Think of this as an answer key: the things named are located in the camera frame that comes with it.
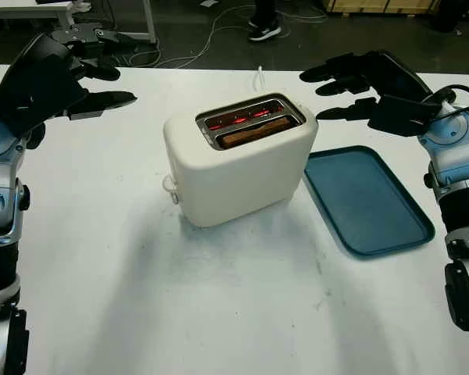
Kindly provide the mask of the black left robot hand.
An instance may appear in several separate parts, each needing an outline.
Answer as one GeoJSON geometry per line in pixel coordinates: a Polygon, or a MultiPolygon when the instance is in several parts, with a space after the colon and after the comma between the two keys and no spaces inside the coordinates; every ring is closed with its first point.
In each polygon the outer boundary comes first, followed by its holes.
{"type": "MultiPolygon", "coordinates": [[[[79,81],[83,78],[116,81],[120,71],[103,57],[128,46],[131,39],[116,31],[104,30],[99,23],[82,23],[69,30],[55,30],[36,37],[10,66],[21,70],[51,56],[58,57],[63,69],[79,81]]],[[[98,117],[106,110],[135,102],[137,98],[127,91],[87,92],[83,98],[63,107],[59,116],[72,120],[98,117]]]]}

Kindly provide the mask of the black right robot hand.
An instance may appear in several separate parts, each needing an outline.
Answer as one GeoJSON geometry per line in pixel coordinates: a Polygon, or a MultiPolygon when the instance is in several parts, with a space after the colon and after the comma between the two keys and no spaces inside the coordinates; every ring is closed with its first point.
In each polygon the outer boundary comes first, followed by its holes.
{"type": "Polygon", "coordinates": [[[348,53],[301,72],[299,79],[323,85],[318,96],[334,96],[349,92],[358,95],[369,90],[379,99],[357,100],[347,109],[330,109],[320,113],[321,119],[371,119],[388,111],[404,111],[404,117],[421,120],[437,112],[439,105],[430,100],[431,89],[390,52],[370,51],[362,55],[348,53]]]}

